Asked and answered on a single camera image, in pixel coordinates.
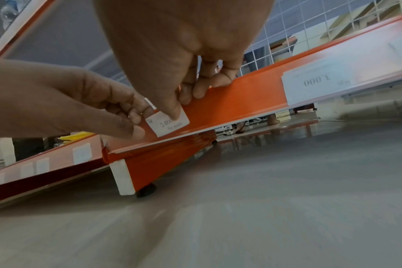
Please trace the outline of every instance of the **tiled floor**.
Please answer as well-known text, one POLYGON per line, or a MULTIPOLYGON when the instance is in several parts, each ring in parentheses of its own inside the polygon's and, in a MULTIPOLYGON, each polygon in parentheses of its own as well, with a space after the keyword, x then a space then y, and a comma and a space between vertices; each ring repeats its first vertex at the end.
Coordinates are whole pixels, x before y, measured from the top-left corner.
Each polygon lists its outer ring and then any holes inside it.
POLYGON ((105 171, 1 208, 0 268, 402 267, 402 120, 304 118, 196 158, 143 199, 105 171))

